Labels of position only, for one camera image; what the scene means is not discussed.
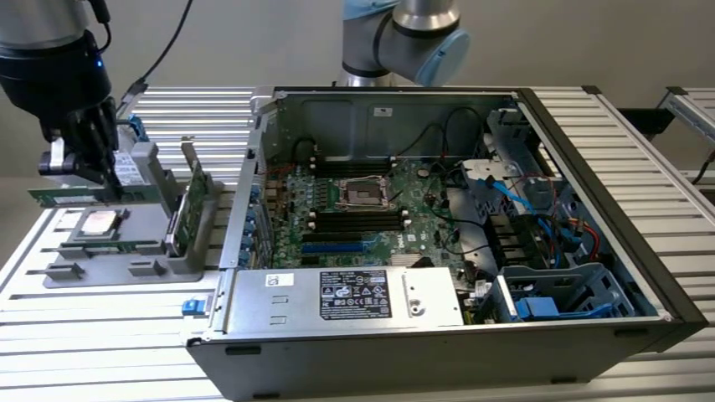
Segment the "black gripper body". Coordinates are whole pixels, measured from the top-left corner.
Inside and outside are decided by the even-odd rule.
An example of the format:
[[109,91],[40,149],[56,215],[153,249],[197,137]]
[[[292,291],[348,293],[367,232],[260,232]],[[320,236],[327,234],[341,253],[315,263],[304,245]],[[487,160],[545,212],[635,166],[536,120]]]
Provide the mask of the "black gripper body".
[[60,131],[78,141],[94,130],[112,140],[112,86],[92,32],[48,49],[2,48],[1,87],[10,103],[37,118],[46,139]]

